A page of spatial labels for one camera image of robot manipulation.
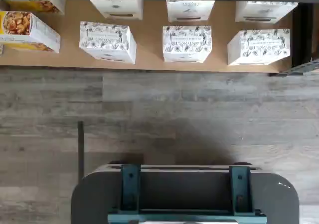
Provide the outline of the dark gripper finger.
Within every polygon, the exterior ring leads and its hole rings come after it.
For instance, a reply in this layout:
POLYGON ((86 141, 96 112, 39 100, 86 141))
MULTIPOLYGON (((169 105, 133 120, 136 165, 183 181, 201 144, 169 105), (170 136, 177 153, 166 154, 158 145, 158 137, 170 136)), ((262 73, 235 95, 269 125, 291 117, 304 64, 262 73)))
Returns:
POLYGON ((141 166, 124 164, 121 166, 121 204, 120 210, 127 213, 138 213, 140 210, 141 166))
POLYGON ((230 181, 234 214, 254 213, 251 194, 251 172, 248 166, 231 166, 230 181))

